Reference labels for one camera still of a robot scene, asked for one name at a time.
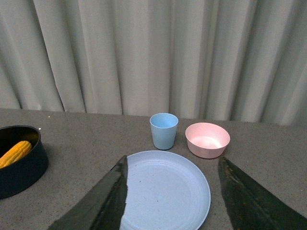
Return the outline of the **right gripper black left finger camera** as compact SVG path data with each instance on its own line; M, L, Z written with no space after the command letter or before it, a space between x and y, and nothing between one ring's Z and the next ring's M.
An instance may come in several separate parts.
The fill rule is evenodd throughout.
M128 161L113 168L50 230L118 230L126 206Z

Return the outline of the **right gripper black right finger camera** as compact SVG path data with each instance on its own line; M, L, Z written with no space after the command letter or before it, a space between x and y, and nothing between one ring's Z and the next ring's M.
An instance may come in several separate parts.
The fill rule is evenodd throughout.
M218 162L221 193L235 230L305 230L307 218L291 209L222 156Z

